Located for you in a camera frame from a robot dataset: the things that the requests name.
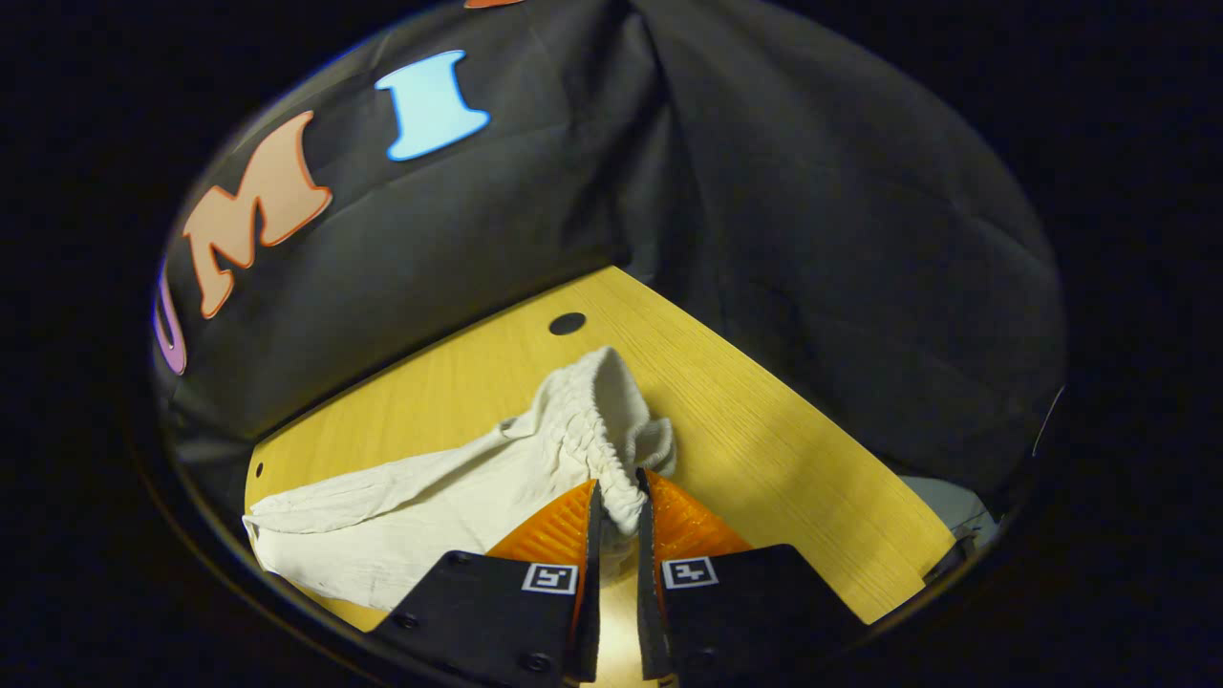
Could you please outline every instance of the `black background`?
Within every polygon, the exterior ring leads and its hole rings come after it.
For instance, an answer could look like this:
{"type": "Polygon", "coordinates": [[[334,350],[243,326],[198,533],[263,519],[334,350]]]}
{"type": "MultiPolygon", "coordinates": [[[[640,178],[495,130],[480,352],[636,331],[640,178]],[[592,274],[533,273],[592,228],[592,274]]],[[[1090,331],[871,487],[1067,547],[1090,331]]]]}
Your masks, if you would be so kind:
{"type": "MultiPolygon", "coordinates": [[[[125,391],[144,384],[157,254],[194,175],[231,127],[410,5],[6,9],[5,274],[20,354],[6,472],[22,517],[10,521],[7,684],[358,684],[192,557],[119,429],[125,391]]],[[[1223,64],[1208,57],[1221,17],[1175,5],[799,7],[982,132],[1046,221],[1065,282],[1071,392],[1041,536],[912,639],[915,653],[964,648],[960,662],[943,653],[904,671],[1136,684],[1219,673],[1207,657],[1218,529],[1195,513],[1217,494],[1217,403],[1195,381],[1217,374],[1202,343],[1218,312],[1223,64]]]]}

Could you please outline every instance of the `white cloth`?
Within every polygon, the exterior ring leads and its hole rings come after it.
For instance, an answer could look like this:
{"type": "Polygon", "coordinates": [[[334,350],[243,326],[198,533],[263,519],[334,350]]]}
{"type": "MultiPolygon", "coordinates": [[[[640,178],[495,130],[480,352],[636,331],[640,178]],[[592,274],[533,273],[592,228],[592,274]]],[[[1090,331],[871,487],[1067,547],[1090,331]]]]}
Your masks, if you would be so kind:
{"type": "Polygon", "coordinates": [[[674,472],[671,425],[649,420],[624,359],[604,347],[554,371],[527,413],[468,445],[265,497],[242,522],[264,569],[390,610],[446,551],[487,552],[596,478],[604,552],[626,556],[645,502],[637,467],[674,472]]]}

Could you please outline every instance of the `wooden table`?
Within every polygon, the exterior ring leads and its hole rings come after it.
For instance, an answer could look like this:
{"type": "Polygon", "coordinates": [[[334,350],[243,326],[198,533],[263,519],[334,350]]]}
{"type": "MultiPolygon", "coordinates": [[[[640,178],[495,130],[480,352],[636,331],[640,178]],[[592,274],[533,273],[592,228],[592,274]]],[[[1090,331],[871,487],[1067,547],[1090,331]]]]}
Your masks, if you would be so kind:
{"type": "MultiPolygon", "coordinates": [[[[797,547],[865,622],[917,593],[953,545],[921,499],[849,435],[618,268],[486,318],[268,439],[251,458],[247,513],[268,495],[465,445],[525,412],[549,373],[605,343],[652,413],[671,419],[675,483],[752,545],[797,547]],[[586,324],[552,334],[549,323],[569,312],[586,324]]],[[[635,561],[600,593],[598,686],[642,684],[634,571],[635,561]]],[[[309,595],[362,631],[385,617],[309,595]]]]}

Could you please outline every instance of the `black cloth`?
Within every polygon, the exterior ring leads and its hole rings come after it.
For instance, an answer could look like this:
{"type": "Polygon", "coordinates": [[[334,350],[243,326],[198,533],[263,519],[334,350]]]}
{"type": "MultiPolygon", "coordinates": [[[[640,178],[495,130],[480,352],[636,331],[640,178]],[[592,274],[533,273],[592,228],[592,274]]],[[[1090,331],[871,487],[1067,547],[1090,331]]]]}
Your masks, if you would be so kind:
{"type": "Polygon", "coordinates": [[[763,2],[445,2],[220,150],[166,247],[185,375],[152,353],[175,457],[235,514],[260,439],[607,264],[892,466],[982,495],[1015,472],[1063,382],[1055,263],[1005,167],[923,88],[763,2]],[[390,160],[397,123],[374,82],[454,49],[464,98],[490,123],[390,160]],[[305,160],[334,200],[235,268],[205,320],[182,222],[210,186],[236,191],[254,147],[305,110],[305,160]]]}

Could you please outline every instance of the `letter m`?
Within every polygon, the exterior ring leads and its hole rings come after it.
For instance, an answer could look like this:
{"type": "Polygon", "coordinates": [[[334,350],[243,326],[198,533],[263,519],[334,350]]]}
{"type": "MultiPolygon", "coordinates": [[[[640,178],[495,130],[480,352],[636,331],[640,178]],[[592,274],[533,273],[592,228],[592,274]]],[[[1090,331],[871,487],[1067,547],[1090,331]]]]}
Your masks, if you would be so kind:
{"type": "Polygon", "coordinates": [[[254,264],[257,211],[263,213],[259,242],[275,246],[331,202],[331,189],[314,185],[302,156],[302,130],[313,116],[313,110],[305,111],[259,142],[236,196],[213,186],[187,216],[182,235],[191,242],[204,318],[215,315],[234,290],[234,273],[220,269],[216,253],[243,269],[254,264]]]}

